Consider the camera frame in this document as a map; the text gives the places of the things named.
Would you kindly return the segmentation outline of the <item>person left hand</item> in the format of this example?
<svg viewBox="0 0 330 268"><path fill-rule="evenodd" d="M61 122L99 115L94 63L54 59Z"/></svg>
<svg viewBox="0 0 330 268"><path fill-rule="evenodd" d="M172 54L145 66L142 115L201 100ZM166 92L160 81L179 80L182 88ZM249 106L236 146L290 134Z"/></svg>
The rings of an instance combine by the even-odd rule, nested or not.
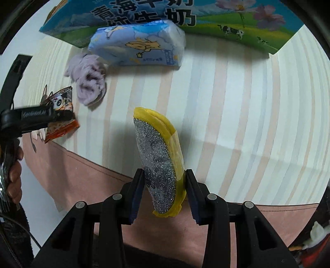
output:
<svg viewBox="0 0 330 268"><path fill-rule="evenodd" d="M21 173L22 166L20 161L24 158L24 152L19 146L17 149L17 160L14 162L13 166L9 171L9 185L7 188L7 193L9 197L15 204L19 204L22 199L22 183L21 183Z"/></svg>

